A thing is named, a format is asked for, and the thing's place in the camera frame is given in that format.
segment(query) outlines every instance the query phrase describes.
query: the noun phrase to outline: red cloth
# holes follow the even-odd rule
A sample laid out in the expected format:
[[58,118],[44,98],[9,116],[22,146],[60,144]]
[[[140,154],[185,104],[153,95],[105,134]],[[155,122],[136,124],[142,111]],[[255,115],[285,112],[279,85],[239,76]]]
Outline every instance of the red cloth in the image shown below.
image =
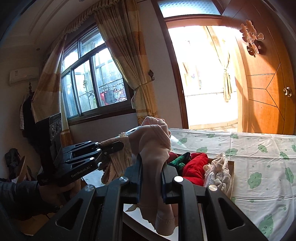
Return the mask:
[[208,164],[209,159],[205,153],[192,153],[192,160],[183,168],[182,176],[193,184],[203,186],[205,171],[203,166]]
[[179,156],[181,156],[181,154],[176,154],[174,152],[170,152],[169,153],[170,157],[167,159],[167,163],[170,163],[172,161],[174,161],[175,159],[177,159]]

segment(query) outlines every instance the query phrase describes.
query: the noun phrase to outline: white bed sheet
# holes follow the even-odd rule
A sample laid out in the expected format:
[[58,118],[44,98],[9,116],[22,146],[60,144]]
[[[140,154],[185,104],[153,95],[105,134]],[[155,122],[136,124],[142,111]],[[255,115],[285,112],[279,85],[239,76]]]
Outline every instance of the white bed sheet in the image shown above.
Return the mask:
[[232,201],[270,241],[295,217],[296,136],[170,129],[172,151],[225,152],[235,161]]

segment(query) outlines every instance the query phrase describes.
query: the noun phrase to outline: storage box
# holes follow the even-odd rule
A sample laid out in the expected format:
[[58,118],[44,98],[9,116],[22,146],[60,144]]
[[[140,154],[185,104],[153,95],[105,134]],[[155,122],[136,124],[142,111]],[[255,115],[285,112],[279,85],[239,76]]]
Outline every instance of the storage box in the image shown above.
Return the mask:
[[[209,164],[212,163],[212,158],[209,158]],[[229,184],[229,189],[226,192],[226,196],[231,198],[232,194],[232,189],[233,189],[233,182],[234,182],[234,161],[228,161],[228,169],[229,169],[229,174],[230,174],[230,184]]]

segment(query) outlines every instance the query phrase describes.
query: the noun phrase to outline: leather sleeve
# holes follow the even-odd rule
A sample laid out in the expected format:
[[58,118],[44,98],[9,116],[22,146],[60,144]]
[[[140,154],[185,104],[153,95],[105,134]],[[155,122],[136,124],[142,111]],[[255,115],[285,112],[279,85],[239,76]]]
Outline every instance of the leather sleeve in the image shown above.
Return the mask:
[[41,199],[37,181],[0,182],[0,202],[9,217],[19,220],[59,210]]

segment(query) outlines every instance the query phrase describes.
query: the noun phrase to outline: white air conditioner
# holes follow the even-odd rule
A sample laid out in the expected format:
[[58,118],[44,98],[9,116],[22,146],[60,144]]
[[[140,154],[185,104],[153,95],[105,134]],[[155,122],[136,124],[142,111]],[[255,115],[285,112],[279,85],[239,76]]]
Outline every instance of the white air conditioner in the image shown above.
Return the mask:
[[37,79],[38,77],[39,77],[38,67],[16,69],[10,72],[9,83],[15,84],[23,80]]

